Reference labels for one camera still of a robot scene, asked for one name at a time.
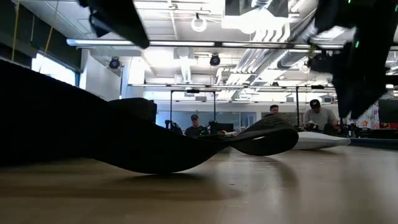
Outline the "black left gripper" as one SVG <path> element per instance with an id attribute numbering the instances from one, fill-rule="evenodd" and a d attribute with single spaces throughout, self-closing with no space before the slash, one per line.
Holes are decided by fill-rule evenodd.
<path id="1" fill-rule="evenodd" d="M 147 32 L 133 0 L 77 0 L 77 3 L 88 8 L 88 22 L 97 37 L 108 34 L 110 28 L 142 49 L 149 47 Z"/>

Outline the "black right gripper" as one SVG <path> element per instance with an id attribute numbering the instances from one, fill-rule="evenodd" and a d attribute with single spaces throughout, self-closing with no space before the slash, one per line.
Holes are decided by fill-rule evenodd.
<path id="1" fill-rule="evenodd" d="M 351 119 L 358 119 L 386 91 L 387 85 L 397 85 L 397 71 L 386 66 L 389 51 L 383 52 L 380 47 L 375 50 L 347 42 L 341 49 L 321 49 L 308 57 L 310 70 L 332 76 L 340 118 L 346 118 L 351 111 Z M 351 108 L 352 94 L 356 95 Z"/>

